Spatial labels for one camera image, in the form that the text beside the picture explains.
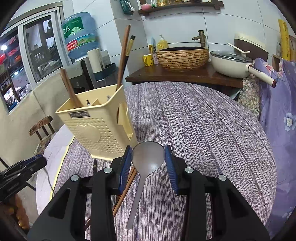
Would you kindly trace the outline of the left hand yellow nails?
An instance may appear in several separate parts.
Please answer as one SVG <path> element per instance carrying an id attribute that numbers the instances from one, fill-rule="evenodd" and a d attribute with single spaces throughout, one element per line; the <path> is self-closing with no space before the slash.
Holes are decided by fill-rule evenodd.
<path id="1" fill-rule="evenodd" d="M 17 194 L 15 196 L 13 196 L 12 198 L 10 198 L 10 200 L 9 200 L 8 213 L 10 215 L 13 215 L 13 214 L 16 215 L 18 225 L 23 230 L 30 229 L 29 218 L 26 214 L 26 210 L 23 206 L 23 202 Z"/>

